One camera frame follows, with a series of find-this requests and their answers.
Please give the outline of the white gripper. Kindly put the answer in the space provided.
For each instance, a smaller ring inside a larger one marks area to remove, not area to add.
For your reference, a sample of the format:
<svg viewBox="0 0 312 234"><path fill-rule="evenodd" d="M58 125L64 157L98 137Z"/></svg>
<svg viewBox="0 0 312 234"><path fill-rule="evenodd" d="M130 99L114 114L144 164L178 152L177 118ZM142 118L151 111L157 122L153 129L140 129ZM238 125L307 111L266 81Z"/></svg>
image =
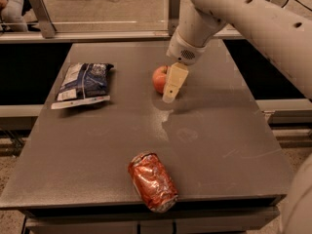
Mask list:
<svg viewBox="0 0 312 234"><path fill-rule="evenodd" d="M176 99L189 73L186 65L195 64L205 51L205 47L192 46L181 38L178 30L175 31L169 43L167 56L177 62L167 71L163 102L172 103Z"/></svg>

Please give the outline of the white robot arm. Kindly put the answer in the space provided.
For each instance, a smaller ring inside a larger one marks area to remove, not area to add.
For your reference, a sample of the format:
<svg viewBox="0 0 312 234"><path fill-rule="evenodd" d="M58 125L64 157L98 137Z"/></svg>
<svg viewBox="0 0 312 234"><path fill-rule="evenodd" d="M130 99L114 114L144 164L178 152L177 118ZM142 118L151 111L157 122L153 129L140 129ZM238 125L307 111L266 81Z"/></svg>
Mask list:
<svg viewBox="0 0 312 234"><path fill-rule="evenodd" d="M190 0L167 55L196 63L207 43L232 25L301 92L312 98L312 21L265 0Z"/></svg>

